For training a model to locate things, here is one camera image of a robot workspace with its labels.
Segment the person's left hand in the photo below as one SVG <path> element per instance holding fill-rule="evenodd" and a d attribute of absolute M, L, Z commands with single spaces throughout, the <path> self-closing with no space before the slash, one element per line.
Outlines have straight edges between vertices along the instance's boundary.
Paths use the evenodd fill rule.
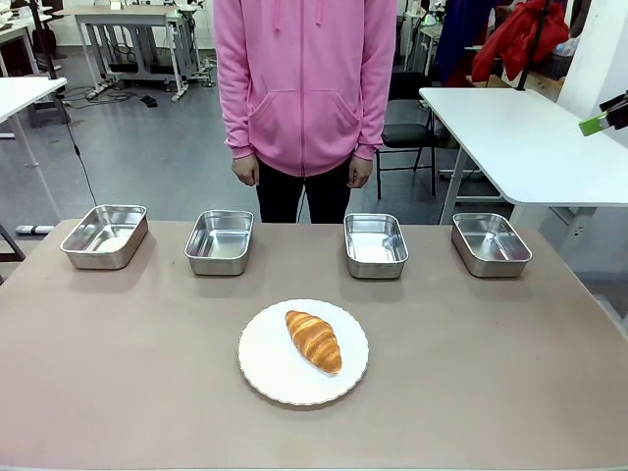
<path fill-rule="evenodd" d="M 372 169 L 373 163 L 371 160 L 365 160 L 353 155 L 348 168 L 347 186 L 355 189 L 363 187 L 368 182 Z"/>

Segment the person's right hand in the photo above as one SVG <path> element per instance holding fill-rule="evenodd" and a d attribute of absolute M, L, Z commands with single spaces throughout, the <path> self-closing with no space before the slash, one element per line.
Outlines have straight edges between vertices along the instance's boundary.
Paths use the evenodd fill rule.
<path fill-rule="evenodd" d="M 232 171 L 238 180 L 247 186 L 259 184 L 259 163 L 254 154 L 234 159 Z"/>

